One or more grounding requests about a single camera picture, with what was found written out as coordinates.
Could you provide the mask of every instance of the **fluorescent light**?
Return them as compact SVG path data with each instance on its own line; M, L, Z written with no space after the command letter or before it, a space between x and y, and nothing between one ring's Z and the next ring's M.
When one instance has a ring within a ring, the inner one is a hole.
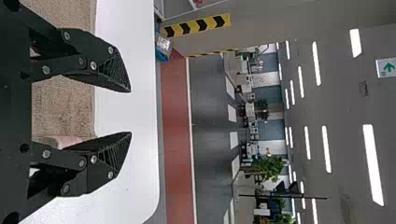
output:
M301 70L301 66L298 66L298 78L300 79L300 94L301 98L304 98L304 81L303 81L303 72Z
M290 105L289 105L289 92L288 89L285 89L285 97L286 97L286 108L290 109Z
M291 209L293 212L293 217L296 217L296 204L295 204L294 199L291 199Z
M294 83L293 80L290 81L290 93L291 93L291 104L296 105L296 99L294 97Z
M305 189L304 189L304 182L303 181L300 182L300 189L301 189L301 193L304 194L305 193ZM305 206L305 199L304 198L301 199L301 203L303 204L303 209L305 209L306 206Z
M359 29L353 29L349 31L350 43L352 45L352 54L356 58L361 55L361 34Z
M312 44L312 53L314 55L314 64L315 64L315 76L317 78L317 86L321 85L321 77L320 77L320 68L319 68L319 58L318 58L318 46L317 42Z
M306 158L310 161L311 160L311 145L309 144L309 131L308 127L304 127L305 132L305 147L306 147Z
M317 209L317 200L312 200L312 213L314 215L314 224L318 224L318 209Z
M302 224L301 223L301 215L300 215L300 213L297 213L297 223L298 224Z
M290 183L293 183L293 178L292 178L291 174L292 174L291 165L289 165L289 179L290 179Z
M288 60L290 60L290 49L289 49L289 41L286 41L286 53L288 54Z
M289 145L288 127L285 127L285 136L286 136L286 146L288 146Z
M322 126L322 139L323 139L323 149L324 149L324 160L326 161L326 171L327 173L332 173L332 161L330 159L329 150L329 138L327 135L327 127Z
M291 127L289 127L289 138L290 138L290 147L293 148L293 133L291 132Z
M282 80L282 65L279 64L279 79Z
M376 155L373 125L364 124L363 133L373 201L381 206L384 206L384 196L382 193L381 176L379 173L378 158Z

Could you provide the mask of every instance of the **white table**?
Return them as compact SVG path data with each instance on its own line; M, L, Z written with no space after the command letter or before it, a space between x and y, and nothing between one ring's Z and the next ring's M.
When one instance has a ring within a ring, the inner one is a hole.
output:
M153 1L98 0L96 34L115 45L125 62L133 92L95 89L98 136L134 134L117 179L93 194L56 199L23 223L141 224L160 199Z

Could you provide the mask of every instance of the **wall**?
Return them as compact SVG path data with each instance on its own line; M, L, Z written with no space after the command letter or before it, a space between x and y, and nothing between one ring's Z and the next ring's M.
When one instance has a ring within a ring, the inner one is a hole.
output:
M175 48L191 56L393 23L395 9L393 0L229 0L163 25L231 12L229 28L173 38Z
M285 139L285 121L283 119L272 119L267 123L259 121L258 126L261 141Z
M258 61L264 61L264 73L277 71L277 52L262 54Z
M285 140L259 141L260 154L265 154L265 149L270 148L273 155L287 155Z
M253 75L253 88L269 87L280 85L279 73L275 72L260 73Z
M265 98L269 105L283 104L282 90L280 86L254 88L256 99Z

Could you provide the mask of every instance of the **ceiling light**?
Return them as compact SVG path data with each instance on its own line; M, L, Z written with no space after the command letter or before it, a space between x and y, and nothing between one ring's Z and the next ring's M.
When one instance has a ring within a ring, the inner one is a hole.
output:
M293 148L293 133L291 132L291 127L289 127L289 138L290 138L290 147Z
M373 201L381 206L384 206L384 196L382 193L381 176L379 173L378 157L376 154L373 125L364 124L363 134Z
M291 93L291 104L296 105L296 99L294 97L294 83L293 80L290 81L290 93Z
M300 94L301 98L304 98L304 81L303 81L303 72L301 70L301 66L298 66L298 78L300 79Z
M314 55L314 65L315 65L315 77L317 78L317 86L321 85L320 68L319 68L319 58L318 58L318 46L317 42L312 44L312 53Z
M322 126L322 140L323 140L323 149L324 149L324 159L326 161L326 171L327 173L332 173L332 161L330 159L330 150L329 150L329 138L327 135L327 127Z
M305 148L306 148L306 158L310 161L311 160L311 146L309 144L309 131L308 127L304 127L304 133L305 133Z
M286 108L290 109L288 89L285 89L285 98L286 98Z
M361 34L359 29L353 29L349 31L350 43L352 46L353 57L356 58L361 55Z
M286 53L288 54L288 60L290 60L290 49L289 49L289 41L286 41Z

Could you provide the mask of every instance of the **green plant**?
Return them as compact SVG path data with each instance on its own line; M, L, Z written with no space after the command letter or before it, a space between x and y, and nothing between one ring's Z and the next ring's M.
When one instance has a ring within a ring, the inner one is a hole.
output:
M260 172L264 181L270 180L276 182L279 179L279 175L285 167L285 162L282 158L268 157L265 160L256 160L253 162L253 168L255 172Z
M274 198L273 200L279 203L280 208L282 208L282 210L286 208L286 201L284 199Z
M267 99L260 98L259 100L254 102L254 107L255 107L255 110L260 110L260 111L268 109L268 101L267 101Z
M295 223L295 218L289 214L278 214L276 215L275 224L293 224Z

